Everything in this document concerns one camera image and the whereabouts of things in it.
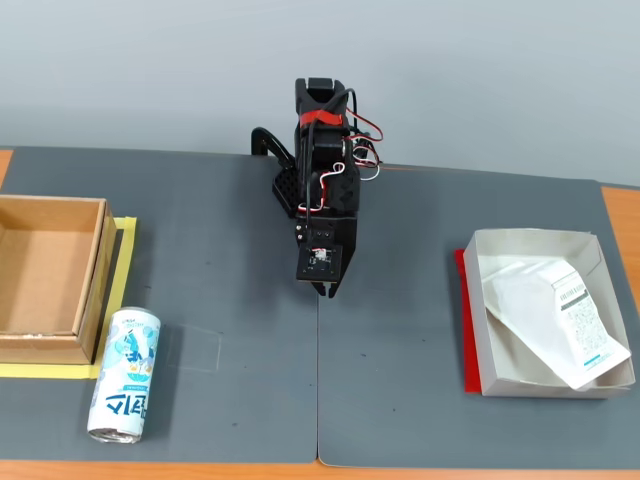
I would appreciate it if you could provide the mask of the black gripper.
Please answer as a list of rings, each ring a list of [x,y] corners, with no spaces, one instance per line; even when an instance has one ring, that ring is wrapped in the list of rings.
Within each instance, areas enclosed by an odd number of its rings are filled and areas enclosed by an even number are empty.
[[[296,279],[310,283],[320,296],[335,297],[357,241],[354,216],[296,216]]]

